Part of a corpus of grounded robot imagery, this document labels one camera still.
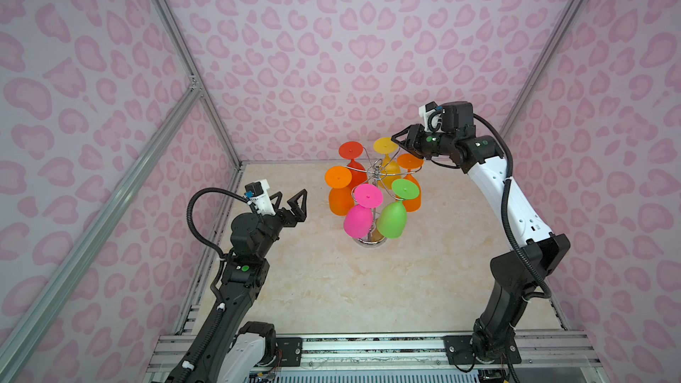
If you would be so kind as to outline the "pink wine glass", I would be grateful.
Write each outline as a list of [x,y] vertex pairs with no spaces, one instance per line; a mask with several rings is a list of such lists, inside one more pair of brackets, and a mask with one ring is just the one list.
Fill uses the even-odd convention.
[[345,217],[343,228],[351,238],[362,239],[372,230],[374,211],[382,205],[383,194],[373,184],[360,184],[354,188],[352,198],[355,205]]

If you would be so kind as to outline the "yellow wine glass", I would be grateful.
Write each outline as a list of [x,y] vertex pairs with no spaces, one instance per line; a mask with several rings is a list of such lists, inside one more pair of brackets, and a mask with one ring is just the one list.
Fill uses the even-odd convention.
[[401,177],[401,168],[395,160],[395,154],[399,151],[399,146],[391,138],[379,138],[373,148],[377,154],[383,155],[381,163],[382,182],[386,185],[391,184]]

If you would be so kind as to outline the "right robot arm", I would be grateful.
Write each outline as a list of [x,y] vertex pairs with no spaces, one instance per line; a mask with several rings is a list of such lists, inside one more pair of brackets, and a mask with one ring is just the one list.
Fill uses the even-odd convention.
[[475,183],[501,223],[510,252],[491,260],[494,287],[475,320],[464,349],[453,349],[457,363],[511,363],[515,329],[534,299],[549,300],[546,279],[570,248],[566,235],[554,232],[537,214],[514,179],[514,158],[498,131],[465,101],[419,110],[421,122],[392,136],[418,159],[450,159]]

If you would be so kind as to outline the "chrome wine glass rack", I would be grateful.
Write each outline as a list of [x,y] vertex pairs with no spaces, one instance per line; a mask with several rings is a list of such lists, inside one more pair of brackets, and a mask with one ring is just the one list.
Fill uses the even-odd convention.
[[423,163],[409,154],[373,161],[367,181],[350,192],[354,206],[343,221],[346,234],[364,246],[401,237],[408,215],[422,206],[422,190],[414,174]]

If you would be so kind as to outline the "aluminium frame strut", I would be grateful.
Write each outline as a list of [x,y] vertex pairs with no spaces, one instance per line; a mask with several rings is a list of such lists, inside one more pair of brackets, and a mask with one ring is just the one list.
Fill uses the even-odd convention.
[[190,86],[167,120],[154,133],[96,214],[74,248],[48,280],[1,348],[1,381],[14,382],[59,317],[104,243],[113,234],[131,202],[153,172],[168,145],[200,98],[202,85]]

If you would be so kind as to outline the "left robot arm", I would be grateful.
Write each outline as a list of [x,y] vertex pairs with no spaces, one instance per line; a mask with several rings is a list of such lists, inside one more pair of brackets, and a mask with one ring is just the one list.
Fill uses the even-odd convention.
[[[193,221],[193,209],[206,194],[221,194],[248,206],[231,226],[232,246],[228,251],[204,237]],[[306,190],[280,204],[281,193],[269,194],[263,181],[247,184],[243,195],[218,187],[197,191],[190,198],[186,221],[193,236],[213,250],[218,270],[209,288],[215,302],[192,345],[167,377],[168,382],[247,382],[253,370],[278,367],[278,350],[273,324],[246,322],[248,310],[264,287],[270,265],[267,253],[285,228],[306,221]]]

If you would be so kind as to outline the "orange wine glass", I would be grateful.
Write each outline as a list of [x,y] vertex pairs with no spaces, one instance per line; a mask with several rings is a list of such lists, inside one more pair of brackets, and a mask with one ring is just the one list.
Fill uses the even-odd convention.
[[337,216],[347,216],[355,202],[351,196],[352,174],[345,167],[335,166],[326,172],[325,181],[331,188],[328,195],[329,209]]
[[404,182],[398,184],[397,193],[398,197],[403,201],[407,213],[415,212],[421,207],[421,187],[413,174],[422,168],[423,162],[422,159],[416,158],[411,154],[402,154],[397,159],[397,164],[406,171],[406,175],[403,177]]

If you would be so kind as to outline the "red wine glass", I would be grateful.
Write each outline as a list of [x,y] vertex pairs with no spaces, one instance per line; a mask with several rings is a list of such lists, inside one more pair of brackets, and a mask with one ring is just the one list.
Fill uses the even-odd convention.
[[339,154],[345,160],[349,160],[346,168],[351,173],[351,181],[349,188],[354,189],[360,184],[367,182],[367,173],[365,167],[358,161],[359,157],[364,153],[363,145],[356,141],[349,141],[339,147]]

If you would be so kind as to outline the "green wine glass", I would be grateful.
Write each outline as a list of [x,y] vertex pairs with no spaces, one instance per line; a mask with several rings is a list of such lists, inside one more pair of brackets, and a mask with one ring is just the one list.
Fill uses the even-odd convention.
[[387,239],[400,238],[407,223],[408,213],[397,193],[400,182],[404,182],[404,180],[398,179],[393,182],[392,191],[395,194],[395,200],[381,211],[381,215],[376,223],[379,233]]

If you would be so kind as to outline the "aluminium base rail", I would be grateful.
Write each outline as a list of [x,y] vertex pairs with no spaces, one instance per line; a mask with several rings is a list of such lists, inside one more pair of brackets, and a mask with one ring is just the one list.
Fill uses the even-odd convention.
[[205,349],[164,336],[146,382],[606,382],[585,333],[519,331],[500,358],[475,358],[466,333],[242,335]]

